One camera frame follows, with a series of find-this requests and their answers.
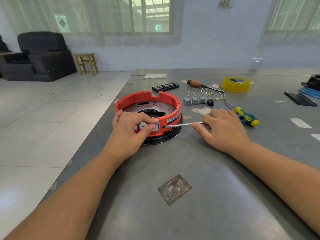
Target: tape roll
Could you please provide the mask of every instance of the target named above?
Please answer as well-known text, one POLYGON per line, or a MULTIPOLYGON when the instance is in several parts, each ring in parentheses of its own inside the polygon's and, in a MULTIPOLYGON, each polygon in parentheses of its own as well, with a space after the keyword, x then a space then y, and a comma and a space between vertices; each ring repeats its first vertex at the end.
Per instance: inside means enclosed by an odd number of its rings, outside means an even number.
POLYGON ((222 81, 222 89, 230 92, 248 92, 251 81, 242 77, 225 77, 222 81))

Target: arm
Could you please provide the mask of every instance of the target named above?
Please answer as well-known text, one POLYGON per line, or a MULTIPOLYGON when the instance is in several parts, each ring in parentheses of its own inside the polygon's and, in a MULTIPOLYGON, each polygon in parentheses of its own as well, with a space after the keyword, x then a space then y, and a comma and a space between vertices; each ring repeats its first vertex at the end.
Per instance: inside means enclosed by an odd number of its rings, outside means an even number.
POLYGON ((99 155, 38 206, 5 240, 85 239, 111 176, 126 158, 137 152, 156 122, 145 113, 118 112, 112 122, 114 130, 99 155), (136 134, 133 128, 142 121, 150 124, 136 134))
POLYGON ((272 152, 249 140, 234 111, 213 109, 191 126, 215 149, 230 154, 268 185, 320 234, 320 170, 272 152))

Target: table surface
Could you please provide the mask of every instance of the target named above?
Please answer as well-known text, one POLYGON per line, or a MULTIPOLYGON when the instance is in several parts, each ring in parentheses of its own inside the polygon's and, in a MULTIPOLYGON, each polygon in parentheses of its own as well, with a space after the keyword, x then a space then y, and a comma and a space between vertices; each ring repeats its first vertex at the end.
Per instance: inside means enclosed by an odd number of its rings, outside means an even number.
MULTIPOLYGON (((228 69, 193 69, 190 75, 187 69, 180 71, 181 75, 178 69, 135 71, 136 75, 130 77, 116 99, 176 82, 180 87, 168 92, 183 101, 190 86, 182 80, 221 85, 226 76, 242 76, 254 82, 249 92, 227 92, 226 97, 259 119, 258 127, 245 127, 249 138, 276 153, 320 169, 320 142, 310 135, 320 134, 320 106, 299 106, 284 95, 284 91, 298 91, 300 83, 308 80, 302 76, 304 73, 294 75, 296 71, 290 71, 286 75, 277 71, 245 76, 239 70, 228 69), (168 73, 168 76, 144 79, 145 73, 168 73), (312 129, 299 128, 290 118, 302 119, 312 129)), ((201 96, 199 89, 193 90, 201 96)), ((320 105, 320 99, 312 100, 320 105)), ((203 107, 204 104, 182 105, 182 114, 191 116, 185 122, 202 121, 202 115, 191 110, 203 107)), ((216 101, 214 108, 229 109, 222 101, 216 101)), ((111 104, 74 154, 73 165, 58 177, 58 187, 101 151, 112 132, 113 116, 114 104, 111 104)), ((186 126, 168 142, 142 146, 120 166, 102 195, 87 239, 320 238, 249 170, 210 147, 186 126), (192 189, 168 206, 158 187, 177 175, 184 177, 192 189)))

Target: green and yellow screwdriver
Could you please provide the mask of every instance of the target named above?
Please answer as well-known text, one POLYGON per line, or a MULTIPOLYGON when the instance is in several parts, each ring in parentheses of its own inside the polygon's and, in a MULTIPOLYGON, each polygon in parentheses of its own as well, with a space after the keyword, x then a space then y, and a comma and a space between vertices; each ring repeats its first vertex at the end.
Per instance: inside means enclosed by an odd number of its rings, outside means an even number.
POLYGON ((240 107, 234 107, 232 104, 230 104, 228 101, 226 101, 224 99, 224 101, 229 104, 232 108, 234 108, 235 113, 239 116, 239 119, 242 123, 245 123, 246 125, 249 125, 251 127, 257 126, 259 124, 259 121, 257 119, 257 117, 255 117, 254 115, 247 113, 246 111, 242 110, 242 108, 240 107))

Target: gray connector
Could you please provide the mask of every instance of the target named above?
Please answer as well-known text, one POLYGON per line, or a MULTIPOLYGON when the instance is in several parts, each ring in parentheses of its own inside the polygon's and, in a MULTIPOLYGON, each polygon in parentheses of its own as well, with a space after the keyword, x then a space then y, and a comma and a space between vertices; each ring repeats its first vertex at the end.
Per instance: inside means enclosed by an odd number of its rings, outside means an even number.
POLYGON ((193 97, 192 98, 192 104, 198 104, 199 103, 199 100, 197 97, 193 97))
POLYGON ((190 98, 186 97, 184 100, 185 105, 191 105, 191 100, 190 98))
POLYGON ((200 104, 205 104, 206 103, 206 97, 201 96, 200 97, 200 104))

